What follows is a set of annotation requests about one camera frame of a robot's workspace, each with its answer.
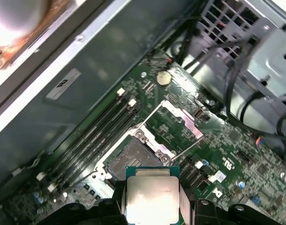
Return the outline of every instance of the label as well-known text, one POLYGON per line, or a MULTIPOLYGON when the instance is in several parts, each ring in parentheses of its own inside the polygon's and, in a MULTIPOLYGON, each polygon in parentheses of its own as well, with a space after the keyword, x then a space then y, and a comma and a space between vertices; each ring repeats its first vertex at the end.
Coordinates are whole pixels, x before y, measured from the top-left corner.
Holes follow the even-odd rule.
POLYGON ((221 191, 219 191, 217 188, 215 188, 213 190, 213 194, 215 194, 217 196, 217 198, 221 198, 223 193, 221 191))
POLYGON ((223 174, 220 170, 217 171, 217 173, 215 174, 215 177, 217 178, 217 181, 222 183, 223 180, 225 180, 226 175, 223 174))
POLYGON ((57 100, 67 88, 81 75, 77 69, 72 69, 46 96, 46 98, 57 100))
POLYGON ((233 170, 235 168, 235 163, 231 159, 229 159, 229 158, 226 159, 225 157, 223 157, 222 159, 224 161, 224 166, 228 170, 233 170))

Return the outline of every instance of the blue capacitor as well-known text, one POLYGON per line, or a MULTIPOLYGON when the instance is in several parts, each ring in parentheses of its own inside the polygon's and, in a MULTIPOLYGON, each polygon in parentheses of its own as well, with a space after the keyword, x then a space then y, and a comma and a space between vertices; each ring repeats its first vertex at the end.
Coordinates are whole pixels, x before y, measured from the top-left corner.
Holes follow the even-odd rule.
POLYGON ((37 198, 37 202, 38 202, 39 204, 43 204, 44 198, 38 197, 38 198, 37 198))
POLYGON ((252 197, 252 202, 255 204, 255 205, 259 205, 260 204, 260 198, 259 196, 253 196, 252 197))
POLYGON ((205 159, 202 160, 202 163, 203 163, 203 165, 205 165, 205 166, 208 166, 208 165, 209 165, 209 162, 207 162, 205 159))
POLYGON ((246 184, 244 181, 236 181, 235 184, 240 188, 240 189, 244 189, 246 184))
POLYGON ((38 192, 34 192, 34 193, 32 193, 32 196, 34 196, 34 198, 38 198, 40 196, 40 194, 38 192))

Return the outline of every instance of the sticker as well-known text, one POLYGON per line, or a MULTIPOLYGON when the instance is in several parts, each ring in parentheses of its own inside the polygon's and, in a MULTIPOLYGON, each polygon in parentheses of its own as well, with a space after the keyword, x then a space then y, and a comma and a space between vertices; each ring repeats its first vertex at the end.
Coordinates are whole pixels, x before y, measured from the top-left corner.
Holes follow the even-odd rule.
POLYGON ((46 98, 57 100, 67 88, 81 75, 77 69, 72 69, 56 86, 52 89, 46 98))
POLYGON ((217 198, 221 198, 223 193, 221 191, 219 191, 217 188, 215 188, 213 190, 213 194, 215 194, 217 196, 217 198))
POLYGON ((226 175, 223 174, 220 170, 217 171, 217 173, 215 174, 215 177, 217 178, 217 181, 222 183, 223 180, 225 180, 226 175))

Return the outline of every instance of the integrated circuit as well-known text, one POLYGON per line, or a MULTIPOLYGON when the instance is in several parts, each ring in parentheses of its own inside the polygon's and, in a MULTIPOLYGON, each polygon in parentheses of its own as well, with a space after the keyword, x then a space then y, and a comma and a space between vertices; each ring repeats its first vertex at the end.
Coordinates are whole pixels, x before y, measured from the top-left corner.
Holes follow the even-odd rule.
POLYGON ((239 137, 239 134, 236 132, 236 131, 232 131, 228 137, 233 141, 235 142, 237 140, 237 138, 239 137))
POLYGON ((256 171, 260 174, 260 175, 264 175, 267 172, 268 168, 266 167, 266 165, 261 164, 256 171))
POLYGON ((111 161, 108 170, 117 180, 125 180, 127 166, 161 166, 162 162, 135 137, 111 161))

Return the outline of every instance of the cable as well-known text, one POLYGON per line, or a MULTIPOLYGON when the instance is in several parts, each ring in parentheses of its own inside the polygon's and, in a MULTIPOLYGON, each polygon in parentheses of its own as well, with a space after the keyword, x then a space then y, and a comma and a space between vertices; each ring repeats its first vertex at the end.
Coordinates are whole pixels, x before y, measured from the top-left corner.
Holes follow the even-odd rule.
POLYGON ((192 66, 194 66, 197 62, 199 62, 199 65, 191 72, 191 75, 194 76, 202 68, 202 66, 209 60, 209 58, 212 56, 213 52, 216 49, 235 47, 237 45, 242 45, 243 42, 244 41, 240 40, 240 41, 225 42, 222 44, 212 45, 209 48, 207 48, 207 52, 205 52, 205 50, 200 52, 192 62, 190 62, 184 67, 184 69, 187 70, 191 68, 192 66))
POLYGON ((275 134, 271 134, 271 133, 267 133, 261 130, 257 130, 254 129, 252 127, 249 127, 247 125, 245 125, 244 123, 242 123, 241 121, 239 121, 235 116, 232 115, 230 109, 231 109, 231 99, 232 99, 232 94, 234 91, 234 86, 235 86, 235 81, 238 77, 238 74, 241 70, 241 68, 243 67, 243 65, 245 64, 245 61, 248 59, 250 52, 252 49, 250 49, 248 43, 244 43, 243 48, 242 48, 242 53, 238 59, 237 64, 234 66, 234 69, 231 72, 230 78, 229 78, 229 82, 228 82, 228 87, 226 90, 226 97, 225 97, 225 106, 226 106, 226 114, 229 118, 229 121, 235 125, 238 126, 242 129, 248 130, 252 133, 258 134, 260 136, 266 136, 269 138, 278 138, 278 139, 282 139, 282 140, 286 140, 286 136, 281 136, 281 135, 275 135, 275 134))
MULTIPOLYGON (((207 1, 205 1, 205 0, 202 1, 202 3, 197 8, 197 10, 193 13, 193 15, 194 16, 200 16, 202 14, 202 12, 204 11, 207 3, 208 3, 208 0, 207 1)), ((189 21, 187 32, 184 35, 184 39, 183 39, 182 45, 180 47, 179 54, 176 57, 176 62, 179 65, 182 65, 184 59, 188 56, 188 53, 189 53, 189 50, 190 50, 190 45, 191 45, 191 40, 192 40, 192 38, 194 36, 194 33, 197 30, 197 23, 198 23, 198 20, 189 21)))
POLYGON ((244 116, 245 116, 245 113, 246 113, 246 110, 247 108, 249 107, 249 105, 257 100, 257 99, 261 99, 264 97, 264 94, 261 93, 260 91, 256 91, 254 92, 247 100, 246 100, 246 103, 244 105, 244 107, 242 108, 242 112, 241 112, 241 115, 240 115, 240 121, 243 123, 244 122, 244 116))
MULTIPOLYGON (((283 133, 283 122, 286 120, 286 114, 280 117, 276 125, 276 131, 279 136, 284 136, 283 133)), ((284 149, 284 156, 286 155, 286 140, 281 140, 283 149, 284 149)))

